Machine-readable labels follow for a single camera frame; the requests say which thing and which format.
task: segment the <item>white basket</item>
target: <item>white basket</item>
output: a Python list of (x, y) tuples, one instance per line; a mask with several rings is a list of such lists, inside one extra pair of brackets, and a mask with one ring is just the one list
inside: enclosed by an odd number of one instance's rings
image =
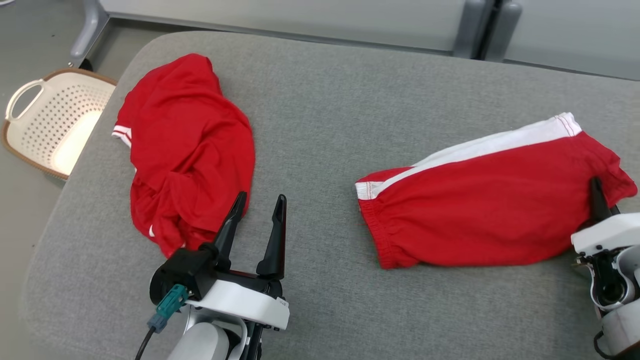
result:
[[(56, 71), (19, 88), (6, 109), (4, 146), (20, 159), (67, 179), (109, 101), (116, 82), (80, 69)], [(13, 107), (30, 88), (41, 90), (13, 118)]]

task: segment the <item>padded table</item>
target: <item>padded table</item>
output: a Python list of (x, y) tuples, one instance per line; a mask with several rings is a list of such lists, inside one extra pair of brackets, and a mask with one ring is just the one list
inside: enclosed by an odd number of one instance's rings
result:
[[(276, 197), (289, 200), (282, 283), (291, 318), (286, 331), (264, 333), (263, 359), (599, 359), (575, 254), (530, 266), (382, 270), (354, 183), (564, 111), (640, 179), (638, 83), (208, 31), (152, 41), (118, 83), (36, 247), (21, 309), (34, 344), (66, 359), (134, 357), (164, 257), (131, 223), (134, 169), (110, 134), (138, 80), (187, 53), (210, 57), (255, 137), (233, 268), (255, 270)], [(640, 211), (640, 200), (620, 208)], [(184, 321), (174, 316), (143, 358), (164, 359)]]

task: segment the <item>red shorts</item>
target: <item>red shorts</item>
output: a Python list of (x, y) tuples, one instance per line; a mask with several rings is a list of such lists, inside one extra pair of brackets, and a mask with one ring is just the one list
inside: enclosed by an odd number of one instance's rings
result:
[(356, 191), (382, 268), (525, 265), (571, 246), (595, 176), (610, 206), (637, 193), (620, 158), (564, 113), (373, 173)]

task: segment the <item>white trim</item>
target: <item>white trim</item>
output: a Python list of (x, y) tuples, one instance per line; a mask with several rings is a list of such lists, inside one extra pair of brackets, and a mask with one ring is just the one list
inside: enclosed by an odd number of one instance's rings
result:
[[(156, 237), (156, 234), (154, 234), (154, 225), (153, 224), (151, 224), (151, 226), (149, 227), (149, 237), (150, 238), (155, 238)], [(183, 248), (183, 249), (185, 247), (187, 247), (187, 243), (182, 243), (182, 245), (180, 246), (180, 248)]]
[(356, 183), (356, 193), (360, 200), (371, 200), (371, 189), (382, 185), (382, 181), (367, 181), (365, 183)]
[(113, 131), (119, 131), (121, 133), (128, 133), (129, 131), (131, 131), (130, 127), (126, 127), (126, 126), (122, 126), (122, 125), (116, 125), (113, 127)]
[(562, 113), (551, 119), (539, 121), (520, 129), (505, 131), (461, 143), (438, 151), (400, 174), (380, 182), (357, 183), (358, 199), (375, 199), (382, 191), (398, 181), (440, 165), (465, 161), (478, 156), (515, 149), (526, 145), (549, 142), (571, 137), (582, 131), (571, 113)]
[(111, 133), (111, 136), (113, 136), (114, 138), (120, 138), (123, 143), (125, 143), (128, 147), (131, 148), (131, 141), (129, 140), (129, 138), (127, 137), (126, 134), (119, 133), (117, 131), (113, 131)]

